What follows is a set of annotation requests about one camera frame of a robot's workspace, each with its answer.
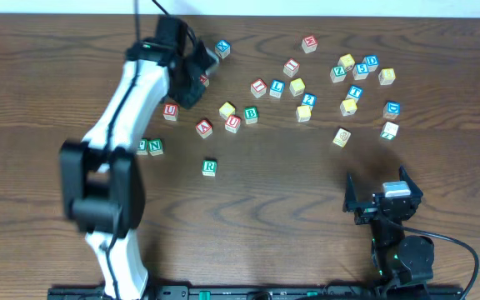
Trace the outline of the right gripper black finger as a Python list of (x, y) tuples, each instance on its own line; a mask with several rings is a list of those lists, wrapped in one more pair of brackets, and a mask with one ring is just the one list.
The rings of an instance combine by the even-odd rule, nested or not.
[(412, 198), (421, 198), (423, 196), (423, 191), (418, 187), (418, 185), (409, 177), (408, 172), (404, 166), (400, 166), (398, 169), (399, 179), (404, 181), (410, 190)]
[(346, 176), (346, 188), (344, 201), (342, 205), (342, 211), (344, 213), (355, 212), (357, 210), (365, 210), (367, 208), (374, 208), (374, 202), (366, 201), (359, 202), (357, 199), (357, 194), (353, 185), (353, 179), (351, 174), (348, 172)]

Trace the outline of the green B block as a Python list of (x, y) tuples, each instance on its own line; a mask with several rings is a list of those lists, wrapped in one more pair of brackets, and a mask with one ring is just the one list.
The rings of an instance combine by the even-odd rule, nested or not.
[(254, 124), (258, 122), (258, 109), (256, 107), (244, 108), (244, 120), (246, 124)]

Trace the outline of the green R block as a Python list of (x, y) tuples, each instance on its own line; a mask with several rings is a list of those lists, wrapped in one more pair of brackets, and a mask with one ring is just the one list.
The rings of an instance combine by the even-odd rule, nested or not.
[(202, 175), (207, 177), (215, 177), (217, 173), (218, 163), (214, 160), (204, 160), (202, 163)]

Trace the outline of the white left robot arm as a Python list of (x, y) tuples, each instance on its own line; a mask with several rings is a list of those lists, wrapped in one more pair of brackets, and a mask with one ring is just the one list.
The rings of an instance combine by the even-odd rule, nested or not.
[(154, 36), (126, 51), (121, 81), (103, 115), (81, 142), (59, 152), (66, 218), (95, 252), (101, 287), (53, 287), (50, 299), (143, 299), (148, 270), (136, 230), (145, 208), (137, 151), (154, 110), (165, 98), (189, 109), (204, 94), (200, 81), (219, 64), (180, 18), (162, 15)]

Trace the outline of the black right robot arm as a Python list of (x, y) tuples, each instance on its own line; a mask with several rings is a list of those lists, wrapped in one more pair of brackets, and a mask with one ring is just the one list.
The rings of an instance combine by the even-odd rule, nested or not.
[(351, 176), (347, 176), (342, 210), (354, 214), (357, 225), (372, 230), (372, 260), (384, 283), (408, 286), (433, 278), (434, 243), (424, 236), (407, 236), (403, 222), (418, 210), (423, 192), (400, 167), (396, 182), (385, 182), (382, 191), (360, 201)]

